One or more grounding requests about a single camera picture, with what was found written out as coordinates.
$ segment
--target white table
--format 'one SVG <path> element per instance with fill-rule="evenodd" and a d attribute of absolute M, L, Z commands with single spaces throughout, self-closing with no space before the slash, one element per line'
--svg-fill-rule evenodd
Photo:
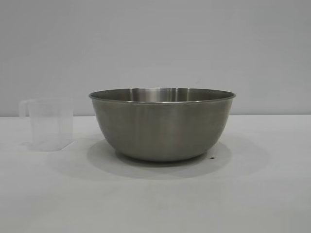
<path fill-rule="evenodd" d="M 29 151 L 28 119 L 0 118 L 0 233 L 311 232 L 311 116 L 231 116 L 175 166 L 117 157 L 93 116 L 74 138 Z"/>

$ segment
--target bowl rim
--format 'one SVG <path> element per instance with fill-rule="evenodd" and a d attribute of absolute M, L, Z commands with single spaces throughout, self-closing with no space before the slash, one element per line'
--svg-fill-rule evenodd
<path fill-rule="evenodd" d="M 188 90 L 204 90 L 204 91 L 217 91 L 229 94 L 229 97 L 225 98 L 219 98 L 219 99 L 213 99 L 213 100 L 195 100 L 195 101 L 156 101 L 156 102 L 149 102 L 149 101 L 130 101 L 130 100 L 109 100 L 109 99 L 103 99 L 95 97 L 95 94 L 106 92 L 106 91 L 120 91 L 120 90 L 154 90 L 154 89 L 188 89 Z M 88 95 L 93 100 L 100 100 L 104 102 L 115 102 L 115 103 L 129 103 L 129 104 L 192 104 L 192 103 L 206 103 L 206 102 L 218 102 L 218 101 L 224 101 L 224 100 L 230 100 L 236 97 L 236 94 L 229 91 L 223 91 L 223 90 L 216 90 L 216 89 L 204 89 L 204 88 L 180 88 L 180 87 L 151 87 L 151 88 L 120 88 L 120 89 L 108 89 L 108 90 L 102 90 L 102 91 L 95 91 Z"/>

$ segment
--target bowl base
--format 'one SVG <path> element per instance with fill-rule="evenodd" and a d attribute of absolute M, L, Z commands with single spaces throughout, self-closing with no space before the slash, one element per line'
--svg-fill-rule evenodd
<path fill-rule="evenodd" d="M 164 158 L 160 158 L 160 159 L 153 159 L 153 158 L 139 158 L 130 154 L 125 154 L 125 153 L 121 153 L 116 151 L 116 154 L 118 157 L 122 156 L 125 157 L 127 160 L 132 160 L 133 162 L 138 162 L 138 163 L 153 163 L 153 164 L 163 164 L 163 163 L 178 163 L 178 162 L 187 162 L 187 161 L 192 161 L 192 160 L 196 160 L 199 157 L 206 157 L 207 155 L 207 151 L 197 154 L 197 155 L 192 155 L 192 156 L 187 156 L 184 158 L 176 158 L 176 159 L 164 159 Z"/>

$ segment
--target metal mixing bowl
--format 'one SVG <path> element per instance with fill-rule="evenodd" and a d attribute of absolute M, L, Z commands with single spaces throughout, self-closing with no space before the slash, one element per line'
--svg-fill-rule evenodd
<path fill-rule="evenodd" d="M 135 88 L 91 93 L 107 142 L 127 156 L 157 162 L 189 159 L 222 134 L 235 94 L 191 88 Z"/>

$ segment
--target clear plastic measuring cup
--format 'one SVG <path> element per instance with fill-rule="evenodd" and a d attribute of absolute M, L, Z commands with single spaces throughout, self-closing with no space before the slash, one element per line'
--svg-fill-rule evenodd
<path fill-rule="evenodd" d="M 42 98 L 23 100 L 19 104 L 19 116 L 29 111 L 33 143 L 39 151 L 61 150 L 72 142 L 73 106 L 67 98 Z"/>

